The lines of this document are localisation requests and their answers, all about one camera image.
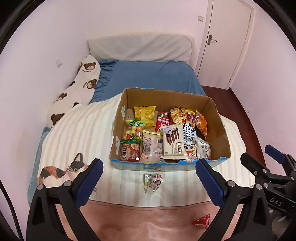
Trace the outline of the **clear cartoon snack packet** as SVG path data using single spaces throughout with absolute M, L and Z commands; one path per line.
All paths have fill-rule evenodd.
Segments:
M 155 193 L 156 190 L 158 190 L 159 187 L 162 185 L 163 177 L 159 173 L 154 173 L 154 174 L 144 173 L 143 181 L 144 181 L 145 193 Z

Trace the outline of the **white oat cookie packet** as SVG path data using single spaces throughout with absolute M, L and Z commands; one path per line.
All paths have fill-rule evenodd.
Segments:
M 196 140 L 196 155 L 197 159 L 211 160 L 211 146 L 207 141 L 200 137 L 197 137 Z

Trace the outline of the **small red candy packet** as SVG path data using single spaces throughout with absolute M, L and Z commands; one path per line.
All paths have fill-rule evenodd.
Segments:
M 198 228 L 207 229 L 210 225 L 210 214 L 207 214 L 200 219 L 193 221 L 192 224 Z

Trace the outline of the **orange snack bag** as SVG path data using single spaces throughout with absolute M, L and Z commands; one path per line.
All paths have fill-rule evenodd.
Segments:
M 207 137 L 207 121 L 205 117 L 198 111 L 195 111 L 195 121 L 198 130 L 203 134 L 204 138 Z

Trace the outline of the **white chocolate wafer packet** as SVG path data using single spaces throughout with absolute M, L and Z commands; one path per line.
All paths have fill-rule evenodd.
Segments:
M 183 126 L 163 126 L 163 155 L 166 160 L 185 160 L 188 154 L 185 151 Z

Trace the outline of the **large red yellow noodle bag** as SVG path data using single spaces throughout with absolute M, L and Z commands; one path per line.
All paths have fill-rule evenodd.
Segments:
M 183 138 L 185 143 L 193 143 L 197 140 L 195 112 L 188 108 L 170 109 L 171 125 L 183 126 Z

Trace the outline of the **white striped cat blanket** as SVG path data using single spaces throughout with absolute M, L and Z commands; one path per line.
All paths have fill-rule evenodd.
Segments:
M 78 104 L 66 113 L 53 116 L 55 125 L 43 141 L 37 182 L 59 186 L 77 175 L 72 162 L 90 164 L 99 158 L 104 171 L 92 200 L 135 207 L 184 206 L 209 200 L 195 172 L 194 164 L 163 166 L 125 163 L 120 158 L 120 141 L 125 121 L 134 106 L 155 106 L 158 111 L 171 108 L 198 110 L 208 124 L 214 169 L 226 180 L 243 187 L 255 183 L 241 165 L 246 151 L 237 125 L 221 116 L 210 97 L 164 90 L 126 89 L 108 100 L 87 106 Z

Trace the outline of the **beige yellow snack packet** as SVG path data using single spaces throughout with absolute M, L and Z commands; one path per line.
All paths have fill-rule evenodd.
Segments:
M 140 154 L 140 163 L 158 163 L 161 162 L 163 155 L 163 134 L 143 130 L 142 152 Z

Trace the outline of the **brown cookie packet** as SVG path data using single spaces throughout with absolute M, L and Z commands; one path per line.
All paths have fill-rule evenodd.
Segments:
M 126 162 L 140 161 L 140 142 L 121 141 L 120 160 Z

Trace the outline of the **red snack packet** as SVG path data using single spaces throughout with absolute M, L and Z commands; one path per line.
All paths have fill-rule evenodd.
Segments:
M 163 126 L 169 126 L 170 123 L 170 114 L 168 112 L 158 111 L 155 132 L 157 133 Z

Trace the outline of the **colourful fruit candy bag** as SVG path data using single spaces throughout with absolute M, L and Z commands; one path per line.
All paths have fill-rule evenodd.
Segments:
M 142 141 L 142 134 L 146 125 L 145 120 L 126 120 L 126 130 L 122 136 L 121 142 L 136 144 Z

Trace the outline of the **white bear print pillow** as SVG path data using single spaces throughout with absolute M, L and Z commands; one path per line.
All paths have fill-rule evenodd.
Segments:
M 89 104 L 94 96 L 100 70 L 100 64 L 91 55 L 86 56 L 80 62 L 80 67 L 74 80 L 50 106 L 46 127 L 52 128 L 75 105 Z

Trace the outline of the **white door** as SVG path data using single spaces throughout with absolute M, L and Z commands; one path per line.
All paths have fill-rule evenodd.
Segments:
M 246 1 L 210 1 L 209 26 L 198 79 L 201 85 L 228 89 L 247 42 L 251 6 Z M 212 35 L 217 43 L 207 45 Z

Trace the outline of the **blue bed sheet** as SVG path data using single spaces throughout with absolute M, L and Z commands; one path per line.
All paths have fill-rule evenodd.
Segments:
M 98 63 L 101 68 L 99 80 L 89 104 L 108 100 L 123 93 L 128 88 L 157 89 L 204 95 L 204 90 L 194 70 L 185 62 L 102 60 Z M 29 186 L 29 199 L 33 198 L 37 185 L 39 185 L 36 173 L 40 163 L 43 141 L 51 129 L 46 127 L 42 137 Z M 89 165 L 83 163 L 81 156 L 82 154 L 79 153 L 78 158 L 72 162 L 74 170 L 78 172 L 77 175 Z

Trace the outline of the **grey pillow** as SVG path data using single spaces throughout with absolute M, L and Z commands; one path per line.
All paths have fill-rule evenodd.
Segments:
M 194 38 L 179 34 L 142 33 L 105 36 L 88 40 L 90 54 L 98 60 L 181 61 L 194 67 Z

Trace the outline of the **white wall switch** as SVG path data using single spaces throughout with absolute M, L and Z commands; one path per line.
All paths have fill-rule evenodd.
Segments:
M 61 62 L 60 59 L 57 59 L 57 60 L 56 60 L 56 65 L 57 65 L 57 68 L 60 68 L 60 67 L 61 67 L 62 62 Z

